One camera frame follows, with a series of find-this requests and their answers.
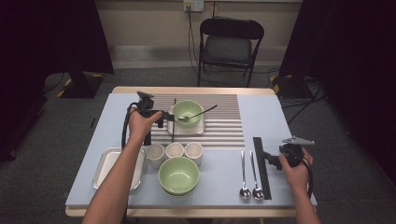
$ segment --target human hand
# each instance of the human hand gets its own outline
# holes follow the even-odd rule
[[[314,158],[309,155],[309,153],[303,148],[303,153],[305,157],[305,162],[309,165],[312,165],[312,162],[314,161]],[[308,170],[306,167],[303,165],[301,162],[299,165],[296,167],[290,167],[288,160],[283,154],[279,155],[279,160],[280,163],[283,166],[283,170],[286,173],[286,179],[288,180],[288,183],[290,185],[291,191],[294,193],[297,192],[305,192],[306,193],[306,186],[308,184]]]
[[[135,107],[131,108],[131,117],[129,118],[129,139],[136,139],[143,142],[146,135],[151,131],[152,124],[161,118],[163,112],[158,111],[149,118],[144,118]]]

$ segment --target white tray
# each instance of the white tray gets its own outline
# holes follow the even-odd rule
[[[171,106],[168,110],[169,114],[172,114],[173,106]],[[173,133],[174,122],[168,120],[168,132]],[[180,126],[175,125],[175,135],[182,135],[182,134],[196,134],[196,133],[203,133],[205,130],[205,116],[204,114],[201,116],[201,119],[198,121],[197,126],[192,128],[182,128]]]
[[[120,154],[120,147],[108,148],[103,153],[102,158],[99,161],[98,168],[96,169],[95,176],[93,178],[94,188],[99,188]],[[140,176],[142,175],[144,162],[145,152],[143,150],[140,150],[139,155],[137,156],[136,167],[134,168],[134,179],[132,180],[131,190],[136,189],[140,184]]]

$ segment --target light blue tabletop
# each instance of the light blue tabletop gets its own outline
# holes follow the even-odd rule
[[[104,151],[110,147],[120,147],[122,124],[126,108],[131,102],[138,102],[135,93],[111,93],[93,134],[76,180],[66,201],[67,206],[86,206],[96,189],[92,179]],[[254,179],[249,151],[255,151],[253,137],[261,137],[263,148],[272,155],[278,155],[282,139],[291,137],[280,103],[274,95],[237,95],[240,116],[245,138],[247,187],[254,189]],[[256,173],[259,173],[257,162]],[[158,181],[158,170],[147,162],[143,167],[141,184],[129,197],[132,207],[291,207],[294,205],[289,185],[283,171],[268,165],[269,184],[272,200],[242,200],[239,190],[242,187],[242,166],[240,148],[205,148],[200,166],[200,180],[197,187],[184,197],[174,197],[165,193]],[[315,197],[312,203],[317,204]]]

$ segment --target dark background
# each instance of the dark background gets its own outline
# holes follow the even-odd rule
[[[279,74],[321,79],[350,136],[396,183],[396,3],[304,0]]]
[[[114,74],[94,0],[2,1],[0,159],[14,150],[42,105],[47,76]]]

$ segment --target light green bowl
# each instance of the light green bowl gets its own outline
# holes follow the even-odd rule
[[[158,178],[167,193],[182,196],[192,191],[198,184],[199,169],[192,160],[175,157],[163,163]]]
[[[182,117],[192,117],[196,114],[199,114],[204,109],[194,101],[180,101],[176,103],[172,109],[172,114],[175,115],[176,125],[181,128],[193,128],[198,125],[198,121],[201,119],[202,115],[191,118],[187,121],[179,120],[180,116]]]

